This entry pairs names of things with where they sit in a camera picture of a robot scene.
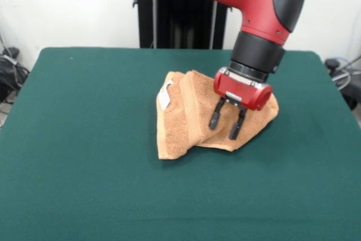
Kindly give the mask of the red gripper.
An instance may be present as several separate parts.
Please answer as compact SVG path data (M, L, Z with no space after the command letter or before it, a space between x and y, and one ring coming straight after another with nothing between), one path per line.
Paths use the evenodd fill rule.
M243 125L247 109L260 111L270 99L273 88L266 83L256 82L231 72L226 67L222 67L214 78L214 91L220 97L212 117L209 128L215 130L221 116L221 109L226 102L236 102L240 105L239 117L234 123L229 139L236 140Z

